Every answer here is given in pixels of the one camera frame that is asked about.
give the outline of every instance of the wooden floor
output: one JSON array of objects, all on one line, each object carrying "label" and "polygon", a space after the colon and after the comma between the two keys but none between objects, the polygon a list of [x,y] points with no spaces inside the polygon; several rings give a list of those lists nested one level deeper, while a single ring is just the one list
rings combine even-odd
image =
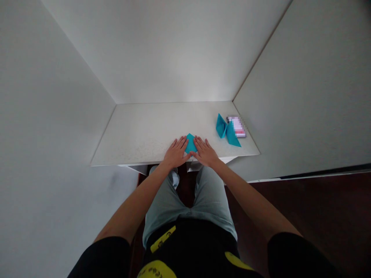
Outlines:
[{"label": "wooden floor", "polygon": [[[191,207],[197,172],[179,168],[179,198]],[[371,277],[371,173],[253,183],[345,276]],[[241,260],[269,277],[267,242],[226,187]],[[144,223],[134,238],[130,277],[144,254]]]}]

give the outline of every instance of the jeans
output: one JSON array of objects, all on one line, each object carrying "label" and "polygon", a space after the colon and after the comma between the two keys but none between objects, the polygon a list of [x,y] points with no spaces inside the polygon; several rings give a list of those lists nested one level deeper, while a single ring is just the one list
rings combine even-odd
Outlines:
[{"label": "jeans", "polygon": [[[151,168],[150,175],[156,167]],[[147,240],[154,231],[164,224],[177,220],[178,217],[210,221],[230,232],[237,240],[224,183],[213,169],[204,166],[198,173],[192,208],[187,208],[179,199],[175,190],[178,184],[179,175],[172,170],[161,184],[146,214],[143,231],[144,248],[147,247]]]}]

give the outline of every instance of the white table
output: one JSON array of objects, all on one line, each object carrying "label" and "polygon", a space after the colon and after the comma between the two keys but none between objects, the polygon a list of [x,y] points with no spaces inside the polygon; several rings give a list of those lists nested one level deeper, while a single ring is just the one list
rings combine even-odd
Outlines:
[{"label": "white table", "polygon": [[[120,165],[143,172],[140,165],[162,161],[175,138],[191,133],[207,138],[218,156],[229,162],[238,156],[259,155],[251,135],[239,138],[242,147],[228,144],[216,132],[218,113],[238,114],[232,102],[178,102],[119,104],[93,157],[92,166]],[[192,157],[190,171],[199,163]]]}]

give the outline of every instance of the folded paper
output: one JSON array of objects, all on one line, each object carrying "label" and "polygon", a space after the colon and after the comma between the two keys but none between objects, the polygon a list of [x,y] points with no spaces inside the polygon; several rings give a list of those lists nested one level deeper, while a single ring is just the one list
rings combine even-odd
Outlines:
[{"label": "folded paper", "polygon": [[225,136],[227,136],[229,144],[241,147],[241,144],[238,141],[235,130],[233,128],[233,121],[230,121],[227,124],[222,116],[218,114],[218,119],[216,121],[216,131],[218,132],[220,138],[224,138]]},{"label": "folded paper", "polygon": [[187,139],[188,139],[188,145],[185,148],[185,152],[186,153],[190,153],[191,151],[197,152],[196,146],[194,145],[194,142],[193,142],[194,136],[191,133],[188,133]]},{"label": "folded paper", "polygon": [[218,114],[218,120],[216,121],[216,131],[218,132],[220,138],[224,138],[226,130],[227,123],[222,118],[222,116]]}]

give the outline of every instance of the black shirt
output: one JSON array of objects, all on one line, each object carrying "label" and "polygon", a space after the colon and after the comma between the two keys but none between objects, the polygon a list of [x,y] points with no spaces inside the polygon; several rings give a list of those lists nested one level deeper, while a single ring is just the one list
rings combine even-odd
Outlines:
[{"label": "black shirt", "polygon": [[[81,255],[68,277],[127,277],[129,263],[129,243],[107,237]],[[268,242],[268,267],[272,278],[339,276],[314,245],[287,232]],[[150,236],[138,277],[262,276],[240,261],[229,232],[206,220],[178,219]]]}]

